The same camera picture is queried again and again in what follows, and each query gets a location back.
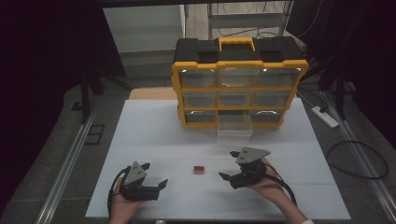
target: person's right hand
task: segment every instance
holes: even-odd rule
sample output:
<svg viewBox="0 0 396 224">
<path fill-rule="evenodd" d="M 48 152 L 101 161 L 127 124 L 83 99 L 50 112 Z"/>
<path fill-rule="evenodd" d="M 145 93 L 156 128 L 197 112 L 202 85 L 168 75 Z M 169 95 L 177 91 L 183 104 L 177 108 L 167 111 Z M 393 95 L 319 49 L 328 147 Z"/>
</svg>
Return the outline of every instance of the person's right hand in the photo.
<svg viewBox="0 0 396 224">
<path fill-rule="evenodd" d="M 270 162 L 267 159 L 265 159 L 264 157 L 262 158 L 262 162 L 264 164 L 267 164 L 267 165 L 273 167 L 270 164 Z M 266 173 L 268 175 L 271 175 L 271 176 L 277 178 L 276 171 L 269 166 L 267 166 Z M 256 190 L 263 198 L 270 200 L 270 201 L 278 198 L 279 196 L 286 195 L 285 192 L 283 191 L 282 187 L 278 183 L 276 183 L 275 181 L 269 180 L 267 178 L 264 178 L 262 181 L 260 181 L 259 183 L 255 184 L 255 185 L 247 186 L 247 188 Z"/>
</svg>

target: small red object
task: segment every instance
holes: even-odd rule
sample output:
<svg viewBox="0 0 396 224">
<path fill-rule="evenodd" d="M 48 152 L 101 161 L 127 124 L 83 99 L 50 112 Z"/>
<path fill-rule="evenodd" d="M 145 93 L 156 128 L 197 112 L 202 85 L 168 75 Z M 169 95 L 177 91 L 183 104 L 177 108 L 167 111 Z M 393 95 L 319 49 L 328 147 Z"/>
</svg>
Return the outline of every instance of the small red object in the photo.
<svg viewBox="0 0 396 224">
<path fill-rule="evenodd" d="M 205 172 L 204 166 L 194 166 L 194 173 L 197 175 L 202 175 Z"/>
</svg>

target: floor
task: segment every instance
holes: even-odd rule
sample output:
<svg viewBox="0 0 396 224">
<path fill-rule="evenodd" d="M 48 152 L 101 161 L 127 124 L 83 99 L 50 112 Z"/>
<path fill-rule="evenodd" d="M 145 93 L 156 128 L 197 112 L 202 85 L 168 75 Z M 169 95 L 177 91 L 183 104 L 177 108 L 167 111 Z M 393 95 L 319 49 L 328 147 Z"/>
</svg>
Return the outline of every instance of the floor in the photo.
<svg viewBox="0 0 396 224">
<path fill-rule="evenodd" d="M 280 2 L 269 2 L 267 3 L 265 11 L 273 12 L 280 10 L 283 8 L 281 4 Z M 252 11 L 262 11 L 263 5 L 262 3 L 246 3 L 236 7 L 232 4 L 219 4 L 219 13 L 231 13 L 237 9 L 242 12 L 248 12 L 251 9 Z M 190 7 L 190 17 L 187 22 L 187 37 L 194 36 L 201 39 L 206 38 L 207 18 L 205 16 L 194 16 L 205 14 L 205 5 Z M 221 30 L 221 33 L 225 35 L 239 31 Z M 268 31 L 276 32 L 274 29 L 268 29 Z M 257 31 L 244 33 L 244 35 L 247 36 L 255 36 L 256 34 Z M 218 37 L 219 31 L 214 30 L 213 36 Z M 127 77 L 123 77 L 122 80 L 135 88 L 170 86 L 170 73 L 168 70 L 170 67 L 167 61 L 168 58 L 167 56 L 163 57 L 161 63 L 156 63 L 151 66 L 153 67 L 151 70 L 139 71 L 138 66 L 128 63 L 131 60 L 124 55 L 122 59 L 124 61 L 125 70 L 127 71 Z M 301 83 L 301 86 L 319 94 L 316 85 L 318 79 L 319 76 L 309 78 Z M 78 159 L 65 185 L 59 205 L 54 211 L 52 223 L 108 223 L 108 220 L 85 218 L 85 212 L 105 161 L 112 136 L 116 130 L 123 103 L 128 99 L 130 92 L 106 79 L 103 79 L 103 83 L 106 87 L 103 95 L 94 96 L 91 94 L 91 99 L 95 99 L 98 102 L 92 125 L 102 125 L 100 127 L 104 127 L 103 135 L 100 139 L 98 139 L 96 135 L 92 135 L 88 136 L 85 140 L 85 145 L 79 152 Z M 322 104 L 312 93 L 302 90 L 300 90 L 300 92 L 310 104 Z M 0 223 L 32 223 L 37 220 L 37 216 L 48 197 L 54 180 L 81 127 L 82 112 L 72 109 L 73 105 L 78 102 L 80 102 L 80 88 L 76 86 L 64 96 L 64 109 L 57 124 L 53 128 L 35 164 L 8 203 Z M 310 104 L 304 102 L 307 115 L 311 120 L 323 153 L 327 153 L 334 144 L 346 139 L 340 129 L 331 130 L 319 120 L 310 111 L 312 107 Z M 392 197 L 395 198 L 396 151 L 373 124 L 359 111 L 352 100 L 352 95 L 347 95 L 345 98 L 345 112 L 346 123 L 353 130 L 356 138 L 376 148 L 387 161 L 389 165 L 389 175 L 381 181 L 387 186 Z M 384 168 L 377 156 L 367 148 L 364 149 L 364 153 L 368 155 L 374 168 L 381 173 Z M 339 147 L 330 156 L 329 162 L 361 174 L 361 168 L 357 164 L 350 147 Z M 352 219 L 348 221 L 332 221 L 331 223 L 392 223 L 389 221 L 381 202 L 373 191 L 373 181 L 345 175 L 333 168 L 331 170 L 349 214 L 352 217 Z"/>
</svg>

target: human hand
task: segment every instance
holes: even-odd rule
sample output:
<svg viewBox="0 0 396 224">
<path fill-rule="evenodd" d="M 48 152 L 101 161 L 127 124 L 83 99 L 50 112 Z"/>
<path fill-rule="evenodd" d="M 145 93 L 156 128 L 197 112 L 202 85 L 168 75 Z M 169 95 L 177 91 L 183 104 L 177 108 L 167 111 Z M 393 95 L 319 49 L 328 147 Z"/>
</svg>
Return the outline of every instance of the human hand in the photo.
<svg viewBox="0 0 396 224">
<path fill-rule="evenodd" d="M 122 178 L 117 181 L 117 186 L 113 190 L 113 200 L 111 202 L 110 224 L 124 224 L 132 218 L 137 208 L 145 201 L 133 202 L 126 200 L 120 194 L 120 185 Z"/>
<path fill-rule="evenodd" d="M 264 164 L 267 164 L 266 173 L 273 177 L 277 177 L 276 170 L 274 170 L 274 167 L 271 165 L 271 163 L 264 157 L 262 158 L 262 162 Z M 276 198 L 279 198 L 280 196 L 286 195 L 282 187 L 278 183 L 267 178 L 264 178 L 262 181 L 255 185 L 247 186 L 247 188 L 256 190 L 263 198 L 271 202 Z"/>
</svg>

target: electrical outlet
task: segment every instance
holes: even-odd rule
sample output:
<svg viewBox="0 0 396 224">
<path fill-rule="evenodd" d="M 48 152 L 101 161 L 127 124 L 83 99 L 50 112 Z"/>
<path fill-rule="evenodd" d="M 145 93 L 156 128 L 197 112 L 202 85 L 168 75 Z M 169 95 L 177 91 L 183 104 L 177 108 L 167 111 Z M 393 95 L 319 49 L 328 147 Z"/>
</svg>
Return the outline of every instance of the electrical outlet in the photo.
<svg viewBox="0 0 396 224">
<path fill-rule="evenodd" d="M 339 123 L 335 121 L 330 115 L 328 115 L 326 112 L 321 113 L 320 112 L 320 107 L 315 106 L 314 108 L 311 109 L 312 112 L 314 112 L 315 115 L 317 115 L 323 122 L 327 124 L 331 129 L 337 127 Z"/>
</svg>

